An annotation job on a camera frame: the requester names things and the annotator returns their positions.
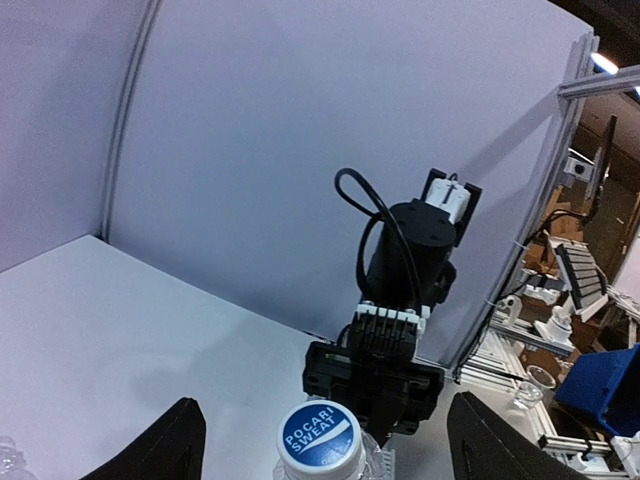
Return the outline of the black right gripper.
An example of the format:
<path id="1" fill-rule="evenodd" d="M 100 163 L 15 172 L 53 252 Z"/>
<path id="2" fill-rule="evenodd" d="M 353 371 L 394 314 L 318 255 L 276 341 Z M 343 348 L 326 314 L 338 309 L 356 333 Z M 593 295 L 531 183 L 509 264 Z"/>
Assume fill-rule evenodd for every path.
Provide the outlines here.
<path id="1" fill-rule="evenodd" d="M 302 373 L 303 391 L 347 407 L 374 438 L 413 435 L 433 414 L 444 371 L 409 362 L 353 359 L 345 347 L 314 341 Z"/>

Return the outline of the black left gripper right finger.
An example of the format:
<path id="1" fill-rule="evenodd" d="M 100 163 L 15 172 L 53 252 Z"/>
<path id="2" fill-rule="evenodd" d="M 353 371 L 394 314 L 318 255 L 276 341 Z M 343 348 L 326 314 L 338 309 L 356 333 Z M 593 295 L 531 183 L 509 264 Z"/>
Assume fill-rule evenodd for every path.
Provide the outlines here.
<path id="1" fill-rule="evenodd" d="M 470 391 L 454 395 L 446 426 L 456 479 L 585 478 L 528 441 Z"/>

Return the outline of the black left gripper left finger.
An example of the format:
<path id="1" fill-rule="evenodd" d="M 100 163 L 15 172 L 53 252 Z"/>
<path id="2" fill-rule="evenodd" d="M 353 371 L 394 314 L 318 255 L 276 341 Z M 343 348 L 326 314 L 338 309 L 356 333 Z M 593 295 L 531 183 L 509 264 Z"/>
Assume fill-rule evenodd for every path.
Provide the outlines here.
<path id="1" fill-rule="evenodd" d="M 205 442 L 200 406 L 183 397 L 87 480 L 200 480 Z"/>

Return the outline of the white bottle cap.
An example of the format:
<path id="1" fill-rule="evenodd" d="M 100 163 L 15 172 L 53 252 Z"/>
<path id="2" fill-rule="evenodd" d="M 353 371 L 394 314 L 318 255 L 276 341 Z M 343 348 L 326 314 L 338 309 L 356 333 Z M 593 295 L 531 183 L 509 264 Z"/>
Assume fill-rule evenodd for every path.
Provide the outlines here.
<path id="1" fill-rule="evenodd" d="M 281 421 L 277 433 L 280 458 L 301 455 L 343 432 L 360 438 L 362 430 L 354 414 L 330 400 L 310 400 L 292 409 Z"/>

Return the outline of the clear bottle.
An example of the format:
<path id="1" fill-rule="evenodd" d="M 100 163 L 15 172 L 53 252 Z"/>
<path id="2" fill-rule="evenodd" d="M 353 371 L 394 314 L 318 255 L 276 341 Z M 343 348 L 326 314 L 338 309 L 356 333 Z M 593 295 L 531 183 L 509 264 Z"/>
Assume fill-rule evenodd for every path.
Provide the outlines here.
<path id="1" fill-rule="evenodd" d="M 1 478 L 24 479 L 26 472 L 24 454 L 16 447 L 14 440 L 8 436 L 1 437 Z"/>
<path id="2" fill-rule="evenodd" d="M 388 479 L 384 451 L 366 432 L 343 432 L 301 455 L 280 458 L 272 479 Z"/>

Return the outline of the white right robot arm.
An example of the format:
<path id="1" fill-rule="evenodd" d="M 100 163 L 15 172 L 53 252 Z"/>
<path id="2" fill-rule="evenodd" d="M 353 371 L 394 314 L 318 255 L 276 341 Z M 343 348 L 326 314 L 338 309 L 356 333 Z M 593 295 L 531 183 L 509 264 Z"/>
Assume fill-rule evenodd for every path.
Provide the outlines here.
<path id="1" fill-rule="evenodd" d="M 334 188 L 364 213 L 356 258 L 361 298 L 336 341 L 310 344 L 303 390 L 347 407 L 379 445 L 429 419 L 444 371 L 419 363 L 419 342 L 457 271 L 450 261 L 482 190 L 433 169 L 419 197 L 387 206 L 365 177 L 343 168 Z"/>

